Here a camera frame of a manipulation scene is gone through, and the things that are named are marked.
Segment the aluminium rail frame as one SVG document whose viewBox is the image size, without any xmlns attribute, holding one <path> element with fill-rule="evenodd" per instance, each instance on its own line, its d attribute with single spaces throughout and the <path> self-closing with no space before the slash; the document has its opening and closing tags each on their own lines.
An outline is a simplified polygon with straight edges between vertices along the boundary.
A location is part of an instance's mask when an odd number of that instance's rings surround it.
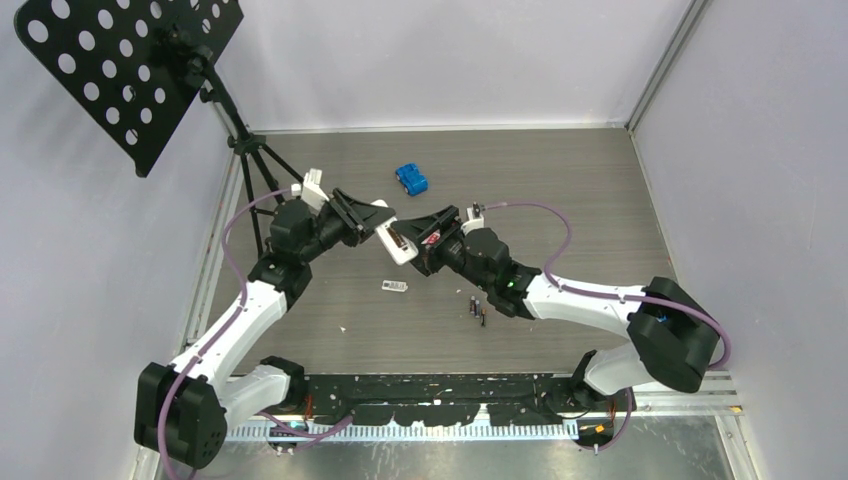
<svg viewBox="0 0 848 480">
<path fill-rule="evenodd" d="M 601 451 L 639 416 L 738 416 L 720 372 L 696 394 L 651 383 L 578 400 L 570 378 L 522 374 L 306 374 L 274 365 L 214 385 L 149 365 L 138 382 L 135 440 L 200 470 L 228 440 L 282 447 L 332 441 L 571 440 Z"/>
</svg>

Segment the white battery cover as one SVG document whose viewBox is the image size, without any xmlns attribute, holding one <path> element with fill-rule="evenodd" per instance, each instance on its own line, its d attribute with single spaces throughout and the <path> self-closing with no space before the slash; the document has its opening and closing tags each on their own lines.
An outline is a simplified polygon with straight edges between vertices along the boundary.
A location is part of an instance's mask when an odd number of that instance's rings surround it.
<svg viewBox="0 0 848 480">
<path fill-rule="evenodd" d="M 406 292 L 408 290 L 408 284 L 404 281 L 383 280 L 381 288 L 391 292 Z"/>
</svg>

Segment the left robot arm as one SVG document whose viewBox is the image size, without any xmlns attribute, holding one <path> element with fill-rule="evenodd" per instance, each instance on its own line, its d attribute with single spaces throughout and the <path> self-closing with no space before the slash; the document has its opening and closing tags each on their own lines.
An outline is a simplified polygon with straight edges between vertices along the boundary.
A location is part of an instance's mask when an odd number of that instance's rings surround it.
<svg viewBox="0 0 848 480">
<path fill-rule="evenodd" d="M 166 365 L 150 363 L 138 380 L 134 439 L 159 453 L 163 469 L 208 466 L 226 434 L 270 407 L 298 412 L 307 398 L 303 366 L 269 356 L 237 380 L 235 368 L 260 337 L 288 313 L 313 278 L 310 264 L 337 244 L 356 247 L 391 221 L 394 209 L 300 191 L 278 205 L 266 246 L 225 313 Z"/>
</svg>

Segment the black music stand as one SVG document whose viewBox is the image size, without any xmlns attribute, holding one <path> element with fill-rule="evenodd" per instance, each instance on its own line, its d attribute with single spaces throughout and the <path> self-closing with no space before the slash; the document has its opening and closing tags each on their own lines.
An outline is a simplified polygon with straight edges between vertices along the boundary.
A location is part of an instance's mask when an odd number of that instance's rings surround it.
<svg viewBox="0 0 848 480">
<path fill-rule="evenodd" d="M 237 1 L 26 1 L 20 41 L 145 178 L 195 99 L 219 105 L 229 148 L 269 188 L 264 159 L 292 167 L 252 132 L 216 70 L 244 18 Z"/>
</svg>

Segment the red and white remote control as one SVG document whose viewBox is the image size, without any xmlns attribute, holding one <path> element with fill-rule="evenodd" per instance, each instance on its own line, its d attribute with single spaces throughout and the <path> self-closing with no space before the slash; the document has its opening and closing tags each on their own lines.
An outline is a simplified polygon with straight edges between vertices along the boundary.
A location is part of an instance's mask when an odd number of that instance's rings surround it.
<svg viewBox="0 0 848 480">
<path fill-rule="evenodd" d="M 421 245 L 426 250 L 436 248 L 445 236 L 446 234 L 442 229 L 435 229 L 421 240 Z"/>
</svg>

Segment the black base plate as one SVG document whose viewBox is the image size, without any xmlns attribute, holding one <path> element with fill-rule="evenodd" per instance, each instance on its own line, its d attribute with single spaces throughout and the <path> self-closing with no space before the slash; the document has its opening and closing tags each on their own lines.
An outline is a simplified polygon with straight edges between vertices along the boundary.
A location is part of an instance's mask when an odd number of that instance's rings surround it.
<svg viewBox="0 0 848 480">
<path fill-rule="evenodd" d="M 567 374 L 312 374 L 300 411 L 320 424 L 346 417 L 356 426 L 554 425 L 627 411 L 627 395 L 584 395 Z"/>
</svg>

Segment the blue toy car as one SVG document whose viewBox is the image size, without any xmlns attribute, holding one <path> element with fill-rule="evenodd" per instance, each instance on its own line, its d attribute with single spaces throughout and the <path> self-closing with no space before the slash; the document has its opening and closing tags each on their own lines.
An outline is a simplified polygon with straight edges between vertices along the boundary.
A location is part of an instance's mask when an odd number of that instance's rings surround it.
<svg viewBox="0 0 848 480">
<path fill-rule="evenodd" d="M 409 196 L 417 196 L 429 188 L 427 178 L 421 173 L 416 163 L 408 163 L 395 170 L 396 179 Z"/>
</svg>

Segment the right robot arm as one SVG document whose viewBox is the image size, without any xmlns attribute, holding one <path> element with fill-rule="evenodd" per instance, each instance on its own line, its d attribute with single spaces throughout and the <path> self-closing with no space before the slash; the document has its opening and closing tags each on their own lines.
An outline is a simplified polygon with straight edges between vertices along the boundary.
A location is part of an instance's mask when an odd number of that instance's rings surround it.
<svg viewBox="0 0 848 480">
<path fill-rule="evenodd" d="M 424 276 L 449 268 L 507 317 L 573 322 L 625 339 L 581 359 L 570 385 L 580 408 L 596 410 L 611 395 L 650 382 L 696 393 L 707 371 L 727 361 L 727 352 L 714 356 L 725 343 L 724 331 L 674 280 L 609 286 L 558 277 L 548 267 L 513 259 L 508 245 L 485 225 L 480 207 L 468 213 L 462 220 L 449 206 L 416 219 L 391 218 L 377 233 L 396 264 L 410 264 Z"/>
</svg>

